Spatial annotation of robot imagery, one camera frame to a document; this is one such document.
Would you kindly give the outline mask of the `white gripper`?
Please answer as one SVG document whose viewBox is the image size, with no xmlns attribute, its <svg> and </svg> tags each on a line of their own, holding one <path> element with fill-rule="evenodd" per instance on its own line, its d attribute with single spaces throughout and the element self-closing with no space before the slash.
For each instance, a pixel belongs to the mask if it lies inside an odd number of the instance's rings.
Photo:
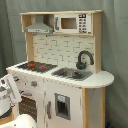
<svg viewBox="0 0 128 128">
<path fill-rule="evenodd" d="M 21 95 L 16 86 L 16 82 L 14 81 L 14 78 L 11 74 L 5 75 L 1 79 L 1 84 L 7 90 L 7 94 L 9 95 L 9 98 L 13 105 L 22 101 Z"/>
</svg>

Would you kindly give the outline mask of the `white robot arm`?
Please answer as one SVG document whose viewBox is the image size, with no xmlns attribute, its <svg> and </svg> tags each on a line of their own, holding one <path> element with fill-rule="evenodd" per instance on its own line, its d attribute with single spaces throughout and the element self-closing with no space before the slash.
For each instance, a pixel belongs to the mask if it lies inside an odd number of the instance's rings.
<svg viewBox="0 0 128 128">
<path fill-rule="evenodd" d="M 21 102 L 22 98 L 11 74 L 0 78 L 0 119 L 11 114 L 11 108 Z M 38 128 L 36 121 L 28 114 L 21 114 L 16 119 L 0 128 Z"/>
</svg>

